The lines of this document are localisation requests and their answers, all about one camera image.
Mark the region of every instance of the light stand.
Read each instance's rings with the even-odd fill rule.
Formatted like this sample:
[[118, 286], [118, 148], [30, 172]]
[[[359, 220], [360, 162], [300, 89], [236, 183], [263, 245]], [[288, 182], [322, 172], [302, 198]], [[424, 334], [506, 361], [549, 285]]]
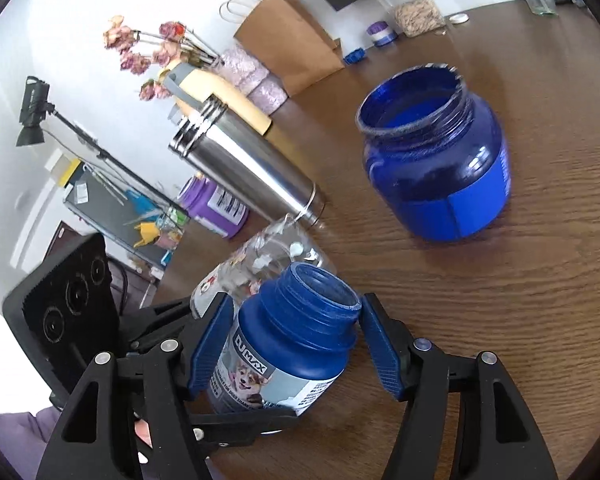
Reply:
[[60, 112], [56, 110], [56, 106], [46, 100], [48, 88], [49, 85], [44, 81], [33, 76], [27, 77], [25, 94], [22, 102], [22, 110], [20, 111], [20, 123], [22, 123], [24, 127], [18, 136], [18, 140], [16, 142], [17, 146], [26, 146], [44, 142], [44, 135], [42, 133], [42, 129], [40, 128], [40, 121], [45, 118], [45, 114], [53, 115], [60, 119], [65, 126], [67, 126], [73, 133], [82, 139], [88, 146], [93, 148], [97, 152], [97, 157], [100, 160], [108, 161], [114, 166], [117, 166], [120, 168], [120, 170], [131, 176], [132, 179], [136, 180], [149, 191], [151, 191], [151, 193], [153, 193], [155, 196], [160, 197], [160, 199], [162, 199], [165, 203], [183, 213], [185, 216], [189, 216], [189, 213], [181, 205], [173, 201], [160, 190], [155, 189], [154, 186], [149, 184], [137, 173], [130, 170], [122, 162], [112, 156], [107, 150], [102, 149], [96, 140], [82, 128], [76, 126], [66, 117], [60, 114]]

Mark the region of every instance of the dog picture on label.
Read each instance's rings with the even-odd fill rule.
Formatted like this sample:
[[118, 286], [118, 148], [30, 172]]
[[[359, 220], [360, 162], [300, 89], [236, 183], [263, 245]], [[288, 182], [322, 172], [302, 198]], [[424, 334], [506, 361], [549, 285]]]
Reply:
[[262, 407], [262, 396], [260, 390], [269, 382], [242, 359], [238, 359], [235, 369], [229, 372], [231, 388], [236, 396], [254, 408]]

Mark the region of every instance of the wooden table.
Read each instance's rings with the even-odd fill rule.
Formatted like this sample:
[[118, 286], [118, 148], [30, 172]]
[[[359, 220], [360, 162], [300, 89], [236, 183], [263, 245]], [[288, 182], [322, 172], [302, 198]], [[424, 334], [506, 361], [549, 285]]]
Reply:
[[[314, 236], [339, 275], [446, 352], [496, 352], [567, 478], [600, 434], [600, 28], [587, 11], [559, 10], [538, 17], [524, 2], [497, 4], [471, 10], [444, 36], [373, 48], [368, 60], [287, 102], [268, 138], [329, 198], [326, 227]], [[509, 141], [509, 204], [456, 244], [428, 244], [398, 223], [366, 179], [354, 126], [373, 87], [426, 62], [457, 66]], [[252, 214], [231, 242], [190, 226], [156, 301], [190, 294], [264, 225]], [[403, 409], [359, 341], [297, 429], [214, 461], [232, 480], [379, 479]], [[456, 410], [453, 399], [439, 478], [452, 457]]]

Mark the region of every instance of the blue gripper pad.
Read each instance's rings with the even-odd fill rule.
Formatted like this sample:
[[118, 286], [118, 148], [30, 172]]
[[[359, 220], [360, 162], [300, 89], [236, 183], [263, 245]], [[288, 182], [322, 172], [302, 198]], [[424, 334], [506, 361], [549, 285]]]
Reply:
[[190, 376], [187, 383], [191, 398], [206, 390], [211, 374], [218, 364], [220, 352], [234, 323], [234, 300], [227, 294], [216, 294], [205, 315], [196, 323], [206, 324], [206, 330], [191, 355]]
[[362, 297], [359, 323], [382, 386], [395, 399], [404, 400], [407, 385], [403, 375], [411, 362], [411, 333], [401, 321], [387, 315], [375, 294]]

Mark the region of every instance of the jar opening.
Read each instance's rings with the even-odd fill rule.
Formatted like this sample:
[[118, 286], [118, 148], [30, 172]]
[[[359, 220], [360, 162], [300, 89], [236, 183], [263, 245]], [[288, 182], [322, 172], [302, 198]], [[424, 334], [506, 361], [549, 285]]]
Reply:
[[291, 271], [316, 294], [345, 308], [359, 308], [358, 295], [341, 279], [311, 264], [292, 264]]
[[371, 92], [358, 110], [363, 133], [385, 135], [433, 123], [462, 91], [462, 78], [446, 65], [417, 66]]

